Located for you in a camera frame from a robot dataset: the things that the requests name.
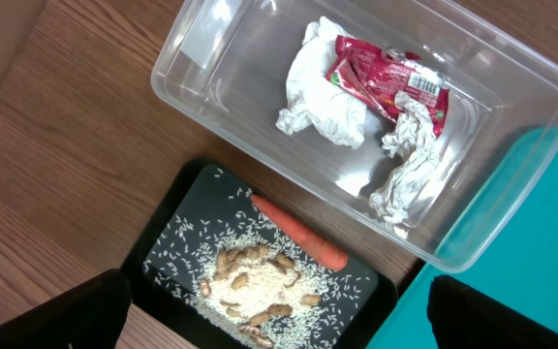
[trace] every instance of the teal mat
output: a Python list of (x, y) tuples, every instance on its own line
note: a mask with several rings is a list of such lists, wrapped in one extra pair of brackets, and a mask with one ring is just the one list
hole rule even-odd
[[(506, 178), (517, 172), (520, 159), (535, 151), (541, 132), (528, 133), (516, 142), (480, 191), (475, 206), (493, 200), (487, 193), (496, 190), (488, 189), (505, 184)], [(467, 212), (460, 225), (469, 220), (470, 207)], [(432, 266), (423, 268), (368, 349), (437, 348), (426, 306), (430, 283), (440, 274), (443, 272)], [(475, 265), (453, 277), (558, 333), (558, 152), (527, 200)]]

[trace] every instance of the red wrapper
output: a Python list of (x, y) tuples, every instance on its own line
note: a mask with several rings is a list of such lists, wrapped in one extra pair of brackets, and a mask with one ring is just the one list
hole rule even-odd
[(449, 108), (450, 91), (442, 88), (436, 72), (417, 60), (416, 54), (385, 52), (361, 40), (338, 36), (337, 60), (326, 79), (363, 101), (370, 109), (397, 121), (402, 112), (395, 106), (395, 94), (405, 91), (423, 103), (434, 123), (434, 134), (443, 132)]

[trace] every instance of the crumpled paper towel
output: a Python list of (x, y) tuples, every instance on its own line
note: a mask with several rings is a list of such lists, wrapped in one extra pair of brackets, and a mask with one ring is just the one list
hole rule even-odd
[(333, 143), (358, 148), (364, 140), (367, 107), (325, 79), (337, 59), (338, 35), (350, 36), (324, 16), (307, 25), (302, 48), (288, 72), (288, 108), (279, 111), (276, 125), (291, 135), (313, 124)]
[(369, 205), (388, 223), (408, 218), (407, 208), (440, 164), (434, 147), (432, 120), (427, 108), (406, 92), (395, 95), (395, 105), (403, 110), (395, 130), (383, 137), (383, 149), (391, 157), (398, 154), (404, 164), (393, 170), (387, 183), (369, 197)]

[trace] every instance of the wood grain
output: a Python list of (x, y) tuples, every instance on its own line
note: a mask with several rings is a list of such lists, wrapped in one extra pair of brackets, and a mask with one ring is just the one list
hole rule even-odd
[[(462, 3), (558, 63), (558, 1)], [(198, 156), (395, 283), (416, 262), (158, 100), (150, 71), (180, 6), (46, 1), (0, 84), (0, 323), (118, 267), (179, 169)], [(118, 347), (190, 344), (132, 307)]]

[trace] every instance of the barcode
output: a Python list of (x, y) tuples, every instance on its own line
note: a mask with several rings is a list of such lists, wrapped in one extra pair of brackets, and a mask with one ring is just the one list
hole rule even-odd
[(440, 88), (436, 83), (424, 78), (419, 74), (411, 74), (411, 78), (408, 79), (408, 85), (421, 91), (429, 92), (433, 95), (438, 95)]

